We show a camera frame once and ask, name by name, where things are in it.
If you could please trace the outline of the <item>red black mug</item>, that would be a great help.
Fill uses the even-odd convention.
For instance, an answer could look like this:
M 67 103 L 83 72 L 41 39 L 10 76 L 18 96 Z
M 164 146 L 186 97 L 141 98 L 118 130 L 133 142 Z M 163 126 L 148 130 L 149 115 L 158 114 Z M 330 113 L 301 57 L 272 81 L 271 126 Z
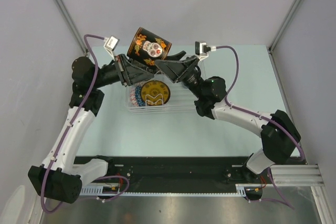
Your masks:
M 139 27 L 130 44 L 127 57 L 154 69 L 155 61 L 165 60 L 171 46 L 172 43 L 168 40 Z

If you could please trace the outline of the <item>yellow round patterned plate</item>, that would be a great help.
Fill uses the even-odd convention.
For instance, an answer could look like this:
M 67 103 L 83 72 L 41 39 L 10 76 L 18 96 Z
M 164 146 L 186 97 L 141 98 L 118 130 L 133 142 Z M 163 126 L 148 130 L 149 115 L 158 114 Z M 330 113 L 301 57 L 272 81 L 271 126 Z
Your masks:
M 162 81 L 148 81 L 141 87 L 141 98 L 145 102 L 145 106 L 165 105 L 170 97 L 171 90 Z

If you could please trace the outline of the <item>blue patterned bowl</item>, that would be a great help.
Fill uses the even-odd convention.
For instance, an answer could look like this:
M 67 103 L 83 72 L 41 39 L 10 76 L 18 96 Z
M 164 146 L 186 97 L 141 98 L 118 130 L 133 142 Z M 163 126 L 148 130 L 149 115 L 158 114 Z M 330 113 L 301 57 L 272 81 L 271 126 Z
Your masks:
M 129 101 L 132 107 L 143 107 L 145 102 L 141 98 L 141 86 L 131 88 Z

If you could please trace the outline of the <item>clear wire dish rack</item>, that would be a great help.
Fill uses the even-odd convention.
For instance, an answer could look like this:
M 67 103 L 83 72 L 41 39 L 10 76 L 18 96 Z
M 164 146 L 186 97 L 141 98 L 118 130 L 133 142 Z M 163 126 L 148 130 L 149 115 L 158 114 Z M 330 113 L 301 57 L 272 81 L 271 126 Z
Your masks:
M 158 70 L 154 78 L 127 87 L 125 92 L 125 107 L 133 113 L 193 111 L 195 100 L 183 83 L 173 83 Z

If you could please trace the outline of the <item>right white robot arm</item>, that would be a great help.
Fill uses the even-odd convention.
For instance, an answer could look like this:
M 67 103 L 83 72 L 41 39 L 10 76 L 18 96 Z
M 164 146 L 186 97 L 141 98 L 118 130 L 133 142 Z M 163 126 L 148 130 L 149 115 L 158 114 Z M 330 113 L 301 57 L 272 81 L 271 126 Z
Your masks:
M 156 60 L 155 66 L 173 83 L 183 83 L 196 96 L 194 104 L 198 115 L 232 123 L 260 137 L 261 149 L 243 165 L 245 181 L 254 183 L 265 169 L 285 164 L 294 150 L 304 159 L 300 133 L 286 112 L 254 112 L 228 102 L 231 89 L 226 87 L 225 80 L 218 76 L 203 79 L 199 60 L 197 56 L 185 60 Z

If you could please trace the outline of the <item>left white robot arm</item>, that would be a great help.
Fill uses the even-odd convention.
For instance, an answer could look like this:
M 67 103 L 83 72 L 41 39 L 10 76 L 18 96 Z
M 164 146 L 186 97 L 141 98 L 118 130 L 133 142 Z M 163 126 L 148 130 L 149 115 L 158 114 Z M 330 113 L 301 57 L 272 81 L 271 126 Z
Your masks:
M 87 184 L 99 178 L 110 182 L 117 174 L 113 159 L 101 155 L 73 168 L 80 144 L 101 108 L 104 98 L 101 88 L 117 82 L 132 86 L 154 76 L 152 71 L 123 54 L 103 67 L 87 57 L 75 59 L 71 67 L 74 82 L 65 123 L 42 164 L 28 171 L 28 178 L 41 200 L 48 198 L 69 204 L 77 200 Z

